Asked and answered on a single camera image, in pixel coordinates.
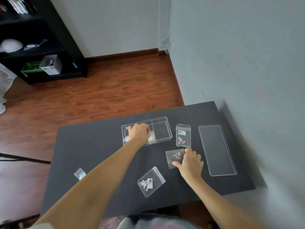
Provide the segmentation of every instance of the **green basket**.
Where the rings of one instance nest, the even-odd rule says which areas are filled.
[[[34,61],[34,62],[26,62],[23,68],[21,69],[21,73],[24,74],[26,77],[28,73],[34,72],[41,72],[43,69],[39,67],[41,61]]]

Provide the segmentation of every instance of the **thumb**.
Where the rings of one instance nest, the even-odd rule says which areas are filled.
[[[173,162],[173,166],[176,166],[178,169],[182,166],[180,162]]]

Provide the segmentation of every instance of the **brown wooden baseboard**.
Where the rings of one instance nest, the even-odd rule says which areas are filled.
[[[166,52],[165,51],[160,51],[158,49],[157,55],[158,55],[158,57],[164,57],[164,56],[166,56]]]
[[[176,77],[175,71],[173,69],[173,64],[172,64],[171,59],[170,59],[170,54],[166,54],[166,57],[167,57],[168,65],[170,67],[170,73],[171,73],[171,76],[173,78],[173,83],[174,83],[175,88],[176,88],[176,92],[177,92],[177,95],[178,95],[180,106],[184,106],[184,102],[183,102],[183,98],[182,98],[181,91],[180,91],[180,88],[179,88],[179,84],[178,84],[178,81],[177,81],[177,77]]]
[[[88,61],[88,63],[103,62],[103,61],[127,59],[127,58],[134,58],[134,57],[147,56],[147,55],[156,55],[156,54],[158,54],[158,48],[142,50],[142,51],[131,51],[131,52],[126,52],[126,53],[112,54],[112,55],[89,57],[89,58],[87,58],[87,61]]]

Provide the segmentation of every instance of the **curtain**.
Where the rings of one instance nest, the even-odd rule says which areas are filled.
[[[0,63],[0,114],[5,111],[5,106],[3,103],[6,102],[6,99],[4,99],[3,96],[11,87],[16,77],[17,76],[14,73]]]

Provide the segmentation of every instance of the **person's left hand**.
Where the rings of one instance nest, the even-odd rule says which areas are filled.
[[[143,145],[147,142],[150,137],[150,128],[147,124],[134,124],[133,127],[128,126],[129,140],[138,140]]]

